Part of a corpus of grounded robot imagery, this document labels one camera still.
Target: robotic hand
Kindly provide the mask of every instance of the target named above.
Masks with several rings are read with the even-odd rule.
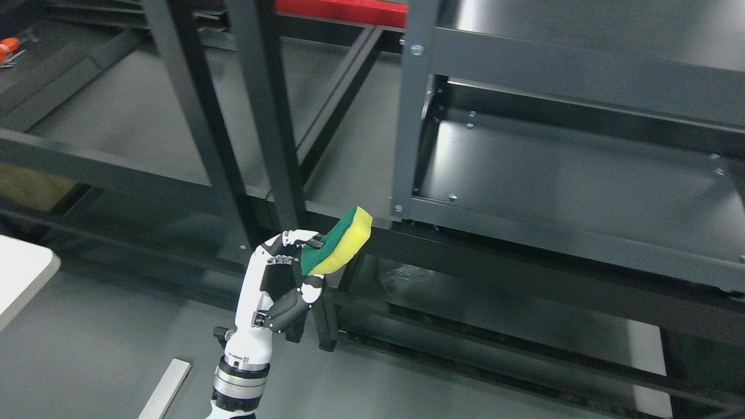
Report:
[[[303,246],[321,248],[323,238],[309,230],[285,231],[259,245],[251,255],[235,313],[235,330],[216,327],[214,334],[225,348],[215,371],[212,413],[207,419],[255,419],[264,393],[272,355],[272,332],[292,326],[320,297],[324,276],[305,277],[275,303],[261,291],[269,265],[299,261]]]

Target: screw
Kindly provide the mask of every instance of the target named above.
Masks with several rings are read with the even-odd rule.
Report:
[[[414,56],[418,57],[419,55],[424,54],[424,47],[420,44],[414,44],[409,49],[411,50],[411,54]]]

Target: metal shelf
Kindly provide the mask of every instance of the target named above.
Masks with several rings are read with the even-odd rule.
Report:
[[[743,129],[745,9],[727,1],[445,3],[433,74]]]
[[[431,123],[412,218],[745,290],[745,210],[719,159],[462,110]]]

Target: yellow sponge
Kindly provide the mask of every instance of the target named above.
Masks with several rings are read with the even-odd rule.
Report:
[[[326,234],[323,247],[305,246],[300,257],[303,275],[325,275],[338,271],[362,249],[370,238],[373,217],[360,207],[351,208]]]

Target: orange tool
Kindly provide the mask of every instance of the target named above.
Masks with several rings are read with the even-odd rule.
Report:
[[[3,63],[5,58],[7,58],[7,55],[11,52],[18,51],[20,45],[21,40],[18,38],[5,38],[0,41],[0,63]]]

